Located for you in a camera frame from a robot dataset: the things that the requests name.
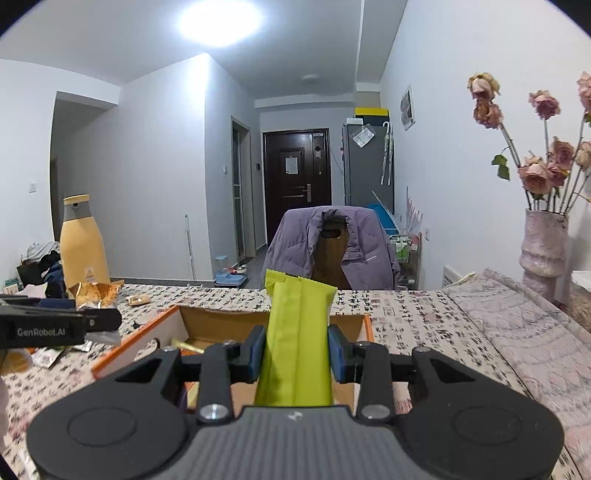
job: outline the cardboard box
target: cardboard box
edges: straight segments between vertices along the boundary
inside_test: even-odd
[[[121,346],[113,348],[92,367],[95,378],[103,378],[120,368],[131,364],[138,352],[154,340],[163,348],[173,339],[205,349],[213,343],[226,340],[243,342],[256,325],[267,326],[269,312],[227,312],[206,310],[195,307],[174,306],[144,325],[123,340]],[[374,341],[369,316],[334,315],[331,324],[340,327],[350,342]],[[341,385],[333,381],[336,404],[346,404],[355,411],[356,395],[354,385]],[[232,400],[236,414],[244,405],[254,402],[256,384],[234,384]]]

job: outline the floor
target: floor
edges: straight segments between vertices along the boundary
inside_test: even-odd
[[[263,249],[261,249],[259,251],[259,253],[256,255],[255,258],[253,258],[248,263],[246,263],[246,266],[248,268],[247,269],[248,282],[246,282],[246,285],[244,285],[244,288],[251,288],[251,289],[263,288],[261,271],[262,271],[262,265],[265,262],[266,254],[267,254],[267,248],[264,247]]]

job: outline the refrigerator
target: refrigerator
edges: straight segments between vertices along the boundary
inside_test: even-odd
[[[345,205],[367,207],[377,203],[372,190],[382,203],[394,211],[394,173],[388,185],[388,172],[381,184],[384,162],[384,137],[386,127],[372,127],[374,137],[361,148],[353,140],[360,125],[343,126],[343,155],[345,161]]]

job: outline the green leaf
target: green leaf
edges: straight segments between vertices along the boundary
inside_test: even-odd
[[[495,158],[492,159],[491,165],[502,165],[506,167],[507,159],[503,155],[496,155]]]
[[[499,170],[496,172],[496,174],[503,180],[509,180],[509,168],[507,165],[499,165]]]

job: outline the door frame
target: door frame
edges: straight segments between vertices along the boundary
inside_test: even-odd
[[[60,174],[57,157],[49,159],[49,197],[51,206],[51,224],[56,242],[60,241],[61,224],[63,223],[63,199],[60,198]]]
[[[328,128],[309,128],[304,130],[277,130],[262,132],[262,169],[263,169],[263,184],[264,184],[264,210],[265,210],[265,238],[267,239],[267,246],[269,246],[268,236],[268,218],[267,205],[269,204],[269,181],[267,179],[267,138],[276,137],[278,135],[297,135],[297,134],[324,134],[324,162],[326,163],[326,171],[328,177],[329,197],[332,203],[332,171],[331,158],[332,152],[330,150],[330,129]]]
[[[240,135],[240,189],[242,205],[242,234],[244,237],[244,254],[246,258],[256,255],[255,225],[254,225],[254,195],[252,191],[252,130],[251,128],[230,116],[230,145],[233,142],[233,132],[238,130]],[[236,244],[236,218],[234,213],[234,186],[232,184],[232,219],[234,220],[234,247],[238,262],[238,245]]]

